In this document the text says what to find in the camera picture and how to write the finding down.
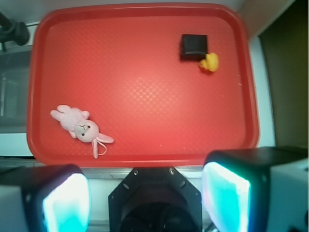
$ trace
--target bunny ear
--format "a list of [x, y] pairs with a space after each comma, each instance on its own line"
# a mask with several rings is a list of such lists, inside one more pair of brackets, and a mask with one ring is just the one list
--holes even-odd
[[92, 148], [93, 148], [93, 157], [97, 159], [98, 158], [98, 142], [96, 139], [94, 139], [91, 143], [92, 143]]
[[98, 134], [97, 140], [102, 143], [106, 143], [106, 144], [112, 144], [114, 142], [114, 139], [112, 137], [101, 134], [101, 133]]

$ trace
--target white wall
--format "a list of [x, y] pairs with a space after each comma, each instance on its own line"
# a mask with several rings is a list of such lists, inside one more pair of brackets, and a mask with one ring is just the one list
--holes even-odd
[[145, 2], [199, 2], [217, 3], [237, 11], [245, 0], [0, 0], [0, 12], [8, 18], [25, 23], [41, 21], [49, 12], [57, 9], [120, 3]]

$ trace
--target red tray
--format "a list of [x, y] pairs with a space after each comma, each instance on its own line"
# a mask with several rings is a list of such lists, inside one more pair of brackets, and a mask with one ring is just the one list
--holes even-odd
[[[182, 34], [207, 34], [220, 67], [180, 60]], [[214, 149], [258, 140], [248, 42], [241, 20], [215, 4], [125, 4], [63, 9], [38, 26], [31, 58], [27, 138], [45, 164], [201, 165]], [[114, 138], [98, 159], [50, 111], [90, 112]]]

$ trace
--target bunny face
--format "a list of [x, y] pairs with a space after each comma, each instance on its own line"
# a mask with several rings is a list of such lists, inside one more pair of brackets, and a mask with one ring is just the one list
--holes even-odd
[[76, 125], [75, 133], [76, 137], [84, 143], [92, 142], [99, 135], [97, 124], [90, 120], [80, 121]]

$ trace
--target yellow rubber duck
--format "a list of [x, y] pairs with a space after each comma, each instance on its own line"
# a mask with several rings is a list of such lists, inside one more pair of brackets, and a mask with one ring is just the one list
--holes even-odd
[[215, 53], [206, 54], [206, 59], [203, 59], [199, 63], [200, 68], [209, 70], [211, 72], [217, 71], [219, 68], [219, 57]]

